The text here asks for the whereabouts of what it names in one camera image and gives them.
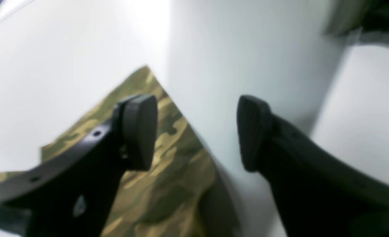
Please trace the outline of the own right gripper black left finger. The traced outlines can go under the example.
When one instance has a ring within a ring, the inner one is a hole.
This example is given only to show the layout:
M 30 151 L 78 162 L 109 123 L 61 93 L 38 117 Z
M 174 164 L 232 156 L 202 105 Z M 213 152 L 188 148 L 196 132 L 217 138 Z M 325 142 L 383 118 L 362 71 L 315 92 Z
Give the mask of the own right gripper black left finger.
M 151 168 L 158 123 L 152 94 L 129 96 L 62 154 L 0 183 L 0 231 L 98 237 L 126 171 Z

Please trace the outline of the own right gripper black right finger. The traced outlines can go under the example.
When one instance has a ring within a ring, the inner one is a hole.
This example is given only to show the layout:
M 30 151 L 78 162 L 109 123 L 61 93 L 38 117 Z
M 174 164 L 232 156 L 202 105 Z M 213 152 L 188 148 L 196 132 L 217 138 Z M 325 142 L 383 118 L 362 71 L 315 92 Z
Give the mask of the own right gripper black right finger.
M 263 100 L 237 108 L 243 167 L 260 173 L 288 237 L 389 237 L 389 185 L 341 162 Z

